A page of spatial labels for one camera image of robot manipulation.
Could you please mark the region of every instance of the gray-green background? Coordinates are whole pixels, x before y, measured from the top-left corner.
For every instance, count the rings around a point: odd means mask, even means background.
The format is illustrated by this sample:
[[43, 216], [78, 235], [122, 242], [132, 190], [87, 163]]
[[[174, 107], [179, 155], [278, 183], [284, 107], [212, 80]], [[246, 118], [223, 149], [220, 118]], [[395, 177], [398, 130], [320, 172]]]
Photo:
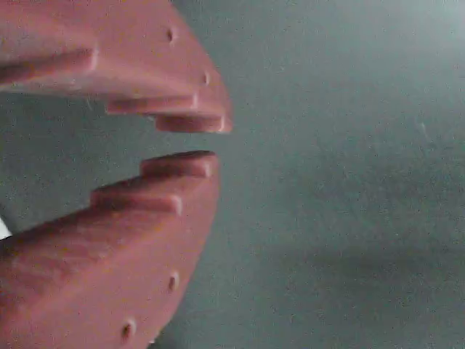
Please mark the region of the gray-green background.
[[465, 348], [465, 2], [177, 0], [231, 135], [0, 95], [0, 206], [20, 231], [142, 159], [209, 149], [222, 197], [160, 348]]

